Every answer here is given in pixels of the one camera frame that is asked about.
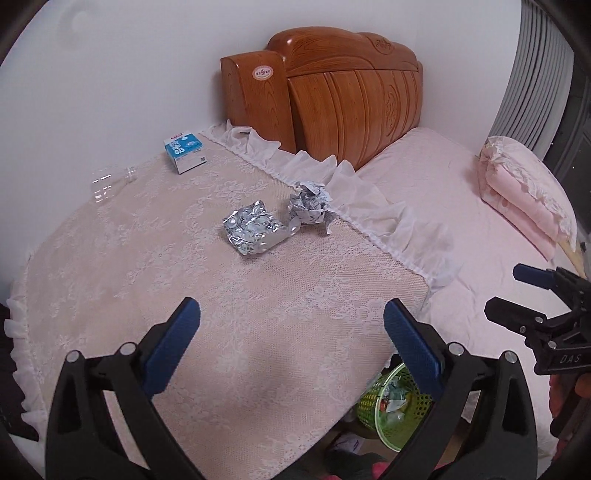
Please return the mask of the green plastic trash basket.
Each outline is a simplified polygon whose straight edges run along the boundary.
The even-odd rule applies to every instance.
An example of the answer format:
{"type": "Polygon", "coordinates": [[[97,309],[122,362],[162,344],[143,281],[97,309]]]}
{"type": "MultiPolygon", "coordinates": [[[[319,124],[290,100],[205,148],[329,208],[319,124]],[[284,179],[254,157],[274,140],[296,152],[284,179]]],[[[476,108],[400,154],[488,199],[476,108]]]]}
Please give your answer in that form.
{"type": "Polygon", "coordinates": [[[422,423],[433,398],[420,391],[404,363],[382,374],[356,403],[363,426],[390,450],[401,452],[422,423]]]}

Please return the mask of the folded pink quilt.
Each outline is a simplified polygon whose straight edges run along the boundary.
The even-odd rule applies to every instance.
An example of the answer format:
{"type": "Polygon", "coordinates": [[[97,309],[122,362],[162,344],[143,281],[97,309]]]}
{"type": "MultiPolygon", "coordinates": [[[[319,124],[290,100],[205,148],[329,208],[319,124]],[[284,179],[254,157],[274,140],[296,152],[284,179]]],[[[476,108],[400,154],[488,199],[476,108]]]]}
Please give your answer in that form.
{"type": "Polygon", "coordinates": [[[573,206],[556,177],[525,145],[489,137],[477,165],[480,196],[550,261],[557,246],[577,245],[573,206]]]}

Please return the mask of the pink bed sheet mattress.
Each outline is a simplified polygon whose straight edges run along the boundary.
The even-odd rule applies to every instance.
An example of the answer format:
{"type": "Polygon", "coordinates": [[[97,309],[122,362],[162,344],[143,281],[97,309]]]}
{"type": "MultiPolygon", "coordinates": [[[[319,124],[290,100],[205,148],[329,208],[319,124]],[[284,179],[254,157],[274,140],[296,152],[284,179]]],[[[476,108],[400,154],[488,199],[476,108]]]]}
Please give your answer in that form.
{"type": "Polygon", "coordinates": [[[552,261],[479,192],[477,158],[466,148],[427,128],[415,128],[360,169],[392,202],[404,201],[427,222],[447,226],[459,268],[454,281],[435,293],[420,320],[431,323],[446,341],[458,341],[471,353],[497,357],[515,351],[523,365],[536,416],[538,458],[548,463],[557,440],[549,432],[549,379],[538,376],[535,357],[523,337],[486,319],[486,302],[498,296],[548,316],[567,308],[552,292],[513,277],[523,263],[538,268],[574,267],[563,250],[552,261]]]}

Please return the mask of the crumpled grey printed paper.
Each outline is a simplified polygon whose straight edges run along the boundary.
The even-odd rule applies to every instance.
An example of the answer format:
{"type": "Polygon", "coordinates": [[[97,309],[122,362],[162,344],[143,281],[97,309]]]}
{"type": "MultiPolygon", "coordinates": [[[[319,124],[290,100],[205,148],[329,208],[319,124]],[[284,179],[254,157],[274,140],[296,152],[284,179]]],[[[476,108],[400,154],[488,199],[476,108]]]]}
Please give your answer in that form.
{"type": "Polygon", "coordinates": [[[287,222],[290,227],[322,225],[324,234],[331,234],[331,224],[337,215],[332,209],[332,197],[324,184],[301,181],[287,202],[287,222]]]}

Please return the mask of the clear plastic bottle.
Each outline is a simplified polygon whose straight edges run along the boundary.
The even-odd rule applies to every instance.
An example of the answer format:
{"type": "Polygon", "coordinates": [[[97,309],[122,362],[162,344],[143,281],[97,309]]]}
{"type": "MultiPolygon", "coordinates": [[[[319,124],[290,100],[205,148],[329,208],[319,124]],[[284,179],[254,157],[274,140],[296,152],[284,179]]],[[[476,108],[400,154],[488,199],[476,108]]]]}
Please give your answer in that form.
{"type": "Polygon", "coordinates": [[[93,174],[90,183],[92,199],[102,204],[116,196],[126,185],[137,178],[137,170],[129,167],[104,167],[93,174]]]}

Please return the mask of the silver foil blister pack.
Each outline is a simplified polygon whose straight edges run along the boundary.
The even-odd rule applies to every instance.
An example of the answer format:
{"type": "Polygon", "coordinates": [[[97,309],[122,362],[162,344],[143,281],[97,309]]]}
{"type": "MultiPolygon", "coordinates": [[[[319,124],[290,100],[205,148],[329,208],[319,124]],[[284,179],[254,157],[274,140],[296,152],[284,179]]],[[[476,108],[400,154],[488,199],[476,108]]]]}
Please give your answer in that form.
{"type": "Polygon", "coordinates": [[[222,220],[228,242],[242,256],[259,255],[269,251],[301,229],[297,217],[287,223],[266,211],[262,200],[233,211],[222,220]]]}

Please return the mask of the wooden bed headboard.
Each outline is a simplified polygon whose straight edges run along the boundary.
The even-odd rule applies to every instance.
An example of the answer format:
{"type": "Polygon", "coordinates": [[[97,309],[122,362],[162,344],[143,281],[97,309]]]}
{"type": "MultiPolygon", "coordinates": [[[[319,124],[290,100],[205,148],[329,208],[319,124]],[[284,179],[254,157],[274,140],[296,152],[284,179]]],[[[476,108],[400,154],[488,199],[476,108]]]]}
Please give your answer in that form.
{"type": "Polygon", "coordinates": [[[420,123],[423,65],[407,46],[334,27],[281,31],[221,58],[226,118],[284,151],[360,169],[420,123]]]}

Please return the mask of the blue white milk carton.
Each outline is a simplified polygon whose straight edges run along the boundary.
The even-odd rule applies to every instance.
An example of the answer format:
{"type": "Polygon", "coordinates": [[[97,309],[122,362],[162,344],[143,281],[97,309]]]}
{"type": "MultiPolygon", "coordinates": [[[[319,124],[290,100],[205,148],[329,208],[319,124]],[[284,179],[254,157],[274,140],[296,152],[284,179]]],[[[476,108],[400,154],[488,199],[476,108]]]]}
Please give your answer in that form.
{"type": "Polygon", "coordinates": [[[192,132],[166,139],[164,149],[179,175],[206,163],[204,144],[192,132]]]}

